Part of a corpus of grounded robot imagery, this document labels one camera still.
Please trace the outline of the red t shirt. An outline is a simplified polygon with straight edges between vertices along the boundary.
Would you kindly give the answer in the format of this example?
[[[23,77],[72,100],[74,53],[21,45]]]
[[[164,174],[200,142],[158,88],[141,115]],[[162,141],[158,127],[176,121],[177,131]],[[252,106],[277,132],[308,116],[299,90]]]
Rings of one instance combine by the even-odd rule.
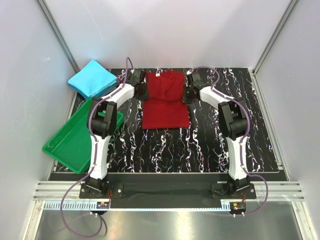
[[[142,128],[188,128],[188,106],[182,102],[184,74],[168,70],[156,76],[156,73],[148,71],[147,78],[149,98],[143,102]]]

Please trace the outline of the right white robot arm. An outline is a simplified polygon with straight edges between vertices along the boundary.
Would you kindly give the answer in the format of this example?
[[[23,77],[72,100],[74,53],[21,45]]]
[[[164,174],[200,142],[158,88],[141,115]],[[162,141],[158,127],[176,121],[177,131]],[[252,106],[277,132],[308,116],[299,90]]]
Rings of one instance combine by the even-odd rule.
[[[183,86],[182,102],[191,104],[195,100],[208,103],[218,110],[218,124],[225,137],[229,153],[228,181],[221,190],[214,193],[232,198],[239,198],[250,186],[247,169],[246,143],[250,131],[249,115],[245,102],[218,91],[214,85],[209,85],[201,79],[197,72],[186,74],[187,83]]]

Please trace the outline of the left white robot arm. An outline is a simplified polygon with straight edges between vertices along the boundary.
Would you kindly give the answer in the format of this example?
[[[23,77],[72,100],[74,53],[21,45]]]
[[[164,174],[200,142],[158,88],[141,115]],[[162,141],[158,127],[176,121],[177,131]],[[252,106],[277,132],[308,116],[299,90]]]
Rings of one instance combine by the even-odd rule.
[[[111,194],[107,180],[107,156],[110,139],[117,128],[118,107],[132,98],[147,100],[147,79],[146,71],[133,69],[129,72],[128,78],[115,90],[91,101],[87,119],[91,139],[91,160],[85,187],[97,198]]]

